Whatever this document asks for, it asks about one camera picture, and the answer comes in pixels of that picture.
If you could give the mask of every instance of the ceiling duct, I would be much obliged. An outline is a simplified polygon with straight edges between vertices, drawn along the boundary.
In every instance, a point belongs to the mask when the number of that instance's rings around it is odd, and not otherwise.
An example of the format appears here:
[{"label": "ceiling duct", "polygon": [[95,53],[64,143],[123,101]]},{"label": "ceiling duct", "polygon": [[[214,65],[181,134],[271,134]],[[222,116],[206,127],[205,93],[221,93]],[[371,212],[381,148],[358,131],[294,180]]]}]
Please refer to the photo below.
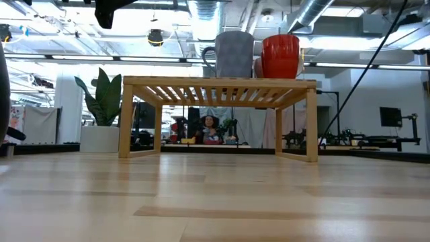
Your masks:
[{"label": "ceiling duct", "polygon": [[[189,11],[192,16],[191,27],[194,40],[209,40],[214,41],[218,33],[221,31],[222,14],[224,6],[219,1],[204,1],[193,0],[187,1]],[[195,43],[196,53],[198,56],[207,46],[213,46],[213,43]],[[213,53],[208,53],[208,57],[214,56]]]},{"label": "ceiling duct", "polygon": [[335,0],[303,0],[300,9],[288,16],[287,31],[293,32],[310,26],[330,7]]}]

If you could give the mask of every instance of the white planter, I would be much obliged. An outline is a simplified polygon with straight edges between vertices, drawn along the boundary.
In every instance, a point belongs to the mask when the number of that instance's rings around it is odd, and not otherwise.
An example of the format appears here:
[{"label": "white planter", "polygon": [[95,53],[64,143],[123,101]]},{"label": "white planter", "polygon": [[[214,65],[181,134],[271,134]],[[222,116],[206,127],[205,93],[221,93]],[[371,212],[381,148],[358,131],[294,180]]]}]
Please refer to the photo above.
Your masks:
[{"label": "white planter", "polygon": [[119,139],[120,129],[118,127],[82,127],[80,151],[85,153],[117,153]]}]

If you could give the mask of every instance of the red pot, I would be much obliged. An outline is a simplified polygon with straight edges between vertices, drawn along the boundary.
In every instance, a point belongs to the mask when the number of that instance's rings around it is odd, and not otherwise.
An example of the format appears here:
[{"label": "red pot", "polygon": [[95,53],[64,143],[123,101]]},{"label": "red pot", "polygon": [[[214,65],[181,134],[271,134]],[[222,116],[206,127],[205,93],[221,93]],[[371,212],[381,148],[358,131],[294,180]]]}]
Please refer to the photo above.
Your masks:
[{"label": "red pot", "polygon": [[299,39],[296,36],[280,34],[264,39],[261,53],[264,77],[295,79],[299,52]]}]

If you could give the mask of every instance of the wooden floor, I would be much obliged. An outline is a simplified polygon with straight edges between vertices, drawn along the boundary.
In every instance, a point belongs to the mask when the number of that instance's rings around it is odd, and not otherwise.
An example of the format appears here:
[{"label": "wooden floor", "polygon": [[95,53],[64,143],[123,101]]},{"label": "wooden floor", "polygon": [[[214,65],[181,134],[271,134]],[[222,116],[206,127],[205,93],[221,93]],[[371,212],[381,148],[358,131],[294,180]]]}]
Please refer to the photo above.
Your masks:
[{"label": "wooden floor", "polygon": [[430,241],[428,165],[116,157],[0,159],[0,241]]}]

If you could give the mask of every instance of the wooden slatted tabletop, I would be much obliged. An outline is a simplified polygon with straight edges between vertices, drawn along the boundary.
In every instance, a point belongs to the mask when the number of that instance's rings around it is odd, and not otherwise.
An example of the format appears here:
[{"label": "wooden slatted tabletop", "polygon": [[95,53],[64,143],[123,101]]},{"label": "wooden slatted tabletop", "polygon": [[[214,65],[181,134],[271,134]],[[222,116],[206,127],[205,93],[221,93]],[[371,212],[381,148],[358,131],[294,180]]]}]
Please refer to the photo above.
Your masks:
[{"label": "wooden slatted tabletop", "polygon": [[[132,97],[138,96],[156,109],[153,151],[130,152]],[[276,109],[276,133],[282,133],[282,110],[306,99],[307,156],[282,153],[282,135],[276,136],[276,155],[317,161],[316,81],[295,79],[244,79],[199,77],[124,77],[121,113],[120,158],[152,155],[161,150],[163,105],[224,106]]]}]

